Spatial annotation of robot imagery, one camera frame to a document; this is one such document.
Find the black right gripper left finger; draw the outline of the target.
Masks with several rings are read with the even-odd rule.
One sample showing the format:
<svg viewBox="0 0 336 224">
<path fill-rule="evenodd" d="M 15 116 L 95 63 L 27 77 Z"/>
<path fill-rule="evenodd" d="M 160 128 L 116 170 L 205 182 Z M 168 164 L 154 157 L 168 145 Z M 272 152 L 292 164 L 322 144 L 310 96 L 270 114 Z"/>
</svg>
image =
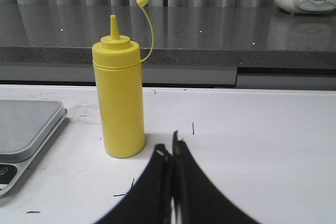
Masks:
<svg viewBox="0 0 336 224">
<path fill-rule="evenodd" d="M 171 223 L 173 160 L 164 144 L 156 144 L 140 178 L 97 223 Z"/>
</svg>

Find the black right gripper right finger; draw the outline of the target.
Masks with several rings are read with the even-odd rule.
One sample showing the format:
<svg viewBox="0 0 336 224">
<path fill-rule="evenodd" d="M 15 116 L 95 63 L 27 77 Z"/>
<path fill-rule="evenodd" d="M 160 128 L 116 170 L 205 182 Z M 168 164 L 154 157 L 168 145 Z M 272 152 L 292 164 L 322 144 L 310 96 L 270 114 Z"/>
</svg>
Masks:
<svg viewBox="0 0 336 224">
<path fill-rule="evenodd" d="M 224 196 L 173 133 L 173 200 L 177 223 L 257 223 Z"/>
</svg>

